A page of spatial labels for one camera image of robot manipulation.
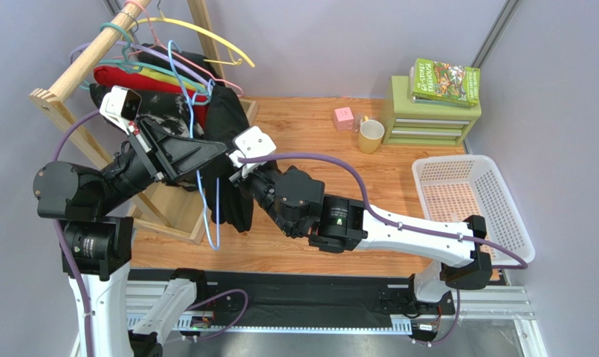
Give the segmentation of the black white-patterned trousers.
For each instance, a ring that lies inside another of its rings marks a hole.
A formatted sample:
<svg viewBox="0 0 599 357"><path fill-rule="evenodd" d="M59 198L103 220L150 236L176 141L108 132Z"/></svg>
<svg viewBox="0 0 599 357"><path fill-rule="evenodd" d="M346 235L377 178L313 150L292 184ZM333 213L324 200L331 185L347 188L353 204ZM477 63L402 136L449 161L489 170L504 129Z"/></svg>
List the black white-patterned trousers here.
<svg viewBox="0 0 599 357"><path fill-rule="evenodd" d="M230 182L230 177L238 170L233 166L228 154L235 149L233 139L250 126L237 96L230 94L227 89L222 89L216 97L217 100L210 105L204 134L199 140L222 142L227 146L227 151L200 169L201 182L207 203L213 205L216 224L230 224L241 233L251 229L253 201L244 198L239 189ZM134 120L142 118L146 117L138 112ZM129 134L138 133L138 129L133 127L133 121L129 123ZM176 185L191 181L194 181L197 187L196 175L186 181L176 181ZM142 191L105 191L103 188L103 196L97 200L91 215L104 216L140 192Z"/></svg>

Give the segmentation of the blue wire hanger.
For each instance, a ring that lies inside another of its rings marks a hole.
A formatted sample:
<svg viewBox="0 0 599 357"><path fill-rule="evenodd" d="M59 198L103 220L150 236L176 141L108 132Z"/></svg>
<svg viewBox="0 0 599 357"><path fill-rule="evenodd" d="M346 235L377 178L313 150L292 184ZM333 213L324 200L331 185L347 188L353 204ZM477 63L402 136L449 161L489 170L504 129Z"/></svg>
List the blue wire hanger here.
<svg viewBox="0 0 599 357"><path fill-rule="evenodd" d="M193 142L193 132L194 132L193 127L194 127L194 121L195 121L195 113L193 110L193 104L196 99L196 94L189 95L189 93L187 91L187 87L184 85L184 80L182 79L182 76L178 73L178 71L176 69L175 60L174 60L174 56L175 56L174 49L177 51L178 54L181 53L181 49L175 43L175 41L169 40L168 45L167 45L168 63L172 70L172 73L174 74L175 78L178 81L178 85L181 89L182 95L185 98L187 108L190 112L190 126L189 126L190 136L189 136L189 139L190 139L190 144L192 145L192 150L190 150L188 152L188 154L190 155L190 157L198 159L197 154L200 153L200 151L204 148L204 146L202 146L200 144L195 144ZM209 206L207 204L207 199L205 197L204 188L203 188L203 185L201 182L200 169L202 168L202 161L200 161L198 159L195 162L195 168L196 168L195 174L196 174L197 188L198 188L198 192L201 196L202 203L203 203L203 209L204 209L203 223L204 223L205 237L207 238L208 244L211 247L211 249L213 249L214 251L219 251L221 248L221 234L220 234L219 226L216 227L216 238L215 239L213 239L212 235L210 234L210 221L209 221L209 218L207 215L209 212Z"/></svg>

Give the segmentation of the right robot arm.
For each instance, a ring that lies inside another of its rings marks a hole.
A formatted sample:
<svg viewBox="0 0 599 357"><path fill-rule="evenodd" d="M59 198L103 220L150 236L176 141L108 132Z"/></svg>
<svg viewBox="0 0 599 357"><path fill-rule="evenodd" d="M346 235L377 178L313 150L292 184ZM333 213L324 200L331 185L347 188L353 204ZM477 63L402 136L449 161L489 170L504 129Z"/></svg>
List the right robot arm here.
<svg viewBox="0 0 599 357"><path fill-rule="evenodd" d="M409 296L417 303L438 303L450 289L483 289L492 276L490 255L467 240L485 237L481 216L454 223L400 216L327 194L324 182L296 167L284 173L258 167L238 171L230 180L254 198L284 235L307 238L320 251L384 250L429 258L428 267L409 279Z"/></svg>

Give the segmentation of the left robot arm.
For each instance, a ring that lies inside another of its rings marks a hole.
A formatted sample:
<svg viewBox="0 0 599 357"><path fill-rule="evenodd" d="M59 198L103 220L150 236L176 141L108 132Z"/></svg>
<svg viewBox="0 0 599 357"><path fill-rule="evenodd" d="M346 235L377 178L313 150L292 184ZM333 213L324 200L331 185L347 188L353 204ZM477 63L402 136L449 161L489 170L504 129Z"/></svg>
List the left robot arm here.
<svg viewBox="0 0 599 357"><path fill-rule="evenodd" d="M117 119L130 148L101 170L65 161L46 164L33 180L37 213L52 219L78 299L83 356L161 356L185 310L207 291L202 270L179 268L144 318L129 326L126 287L134 220L112 211L151 184L180 180L226 152L217 141L170 135L153 123Z"/></svg>

